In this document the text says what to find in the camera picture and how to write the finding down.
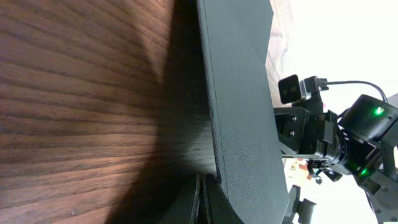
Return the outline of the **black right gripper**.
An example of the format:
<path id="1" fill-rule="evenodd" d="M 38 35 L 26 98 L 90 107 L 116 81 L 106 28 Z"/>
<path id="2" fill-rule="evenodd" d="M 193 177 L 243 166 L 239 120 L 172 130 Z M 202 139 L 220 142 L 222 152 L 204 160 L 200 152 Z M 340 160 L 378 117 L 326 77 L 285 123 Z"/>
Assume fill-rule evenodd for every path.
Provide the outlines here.
<path id="1" fill-rule="evenodd" d="M 310 169 L 334 174 L 347 173 L 347 144 L 337 124 L 337 114 L 323 111 L 318 92 L 309 100 L 291 107 L 274 108 L 279 141 L 285 145 L 282 157 L 304 159 Z M 311 224 L 316 203 L 300 200 L 301 188 L 293 185 L 289 191 L 282 224 L 293 224 L 298 215 L 299 224 Z"/>

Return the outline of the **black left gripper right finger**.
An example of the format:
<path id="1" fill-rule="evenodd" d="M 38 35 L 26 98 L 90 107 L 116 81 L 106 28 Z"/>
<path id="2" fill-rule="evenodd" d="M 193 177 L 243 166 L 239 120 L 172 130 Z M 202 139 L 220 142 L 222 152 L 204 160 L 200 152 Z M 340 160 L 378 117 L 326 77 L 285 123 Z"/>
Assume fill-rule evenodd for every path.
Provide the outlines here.
<path id="1" fill-rule="evenodd" d="M 203 181 L 203 215 L 207 224 L 243 224 L 212 174 Z"/>

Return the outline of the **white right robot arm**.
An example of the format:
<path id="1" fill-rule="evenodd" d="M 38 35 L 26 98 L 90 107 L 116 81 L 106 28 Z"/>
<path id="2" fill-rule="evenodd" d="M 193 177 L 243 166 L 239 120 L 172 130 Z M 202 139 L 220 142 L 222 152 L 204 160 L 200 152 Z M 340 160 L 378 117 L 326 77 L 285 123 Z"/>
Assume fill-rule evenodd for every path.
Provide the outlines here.
<path id="1" fill-rule="evenodd" d="M 363 189 L 378 223 L 397 221 L 397 108 L 361 95 L 343 114 L 324 112 L 319 96 L 274 108 L 282 157 L 303 159 L 317 183 L 344 175 Z"/>

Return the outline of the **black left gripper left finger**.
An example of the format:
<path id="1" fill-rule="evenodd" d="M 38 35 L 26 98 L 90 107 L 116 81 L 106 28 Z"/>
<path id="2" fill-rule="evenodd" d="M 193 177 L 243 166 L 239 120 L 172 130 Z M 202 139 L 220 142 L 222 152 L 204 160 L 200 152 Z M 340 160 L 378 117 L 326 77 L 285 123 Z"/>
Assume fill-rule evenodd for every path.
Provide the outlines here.
<path id="1" fill-rule="evenodd" d="M 196 224 L 200 204 L 200 176 L 188 179 L 166 210 L 160 224 Z"/>

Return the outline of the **black box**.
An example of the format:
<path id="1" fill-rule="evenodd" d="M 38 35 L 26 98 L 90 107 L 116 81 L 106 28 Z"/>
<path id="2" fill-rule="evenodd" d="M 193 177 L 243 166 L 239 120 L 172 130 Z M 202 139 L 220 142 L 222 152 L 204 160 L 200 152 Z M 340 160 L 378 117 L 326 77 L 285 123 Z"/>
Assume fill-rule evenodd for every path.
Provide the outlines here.
<path id="1" fill-rule="evenodd" d="M 281 223 L 289 196 L 266 73 L 269 1 L 197 3 L 216 170 L 244 223 Z"/>

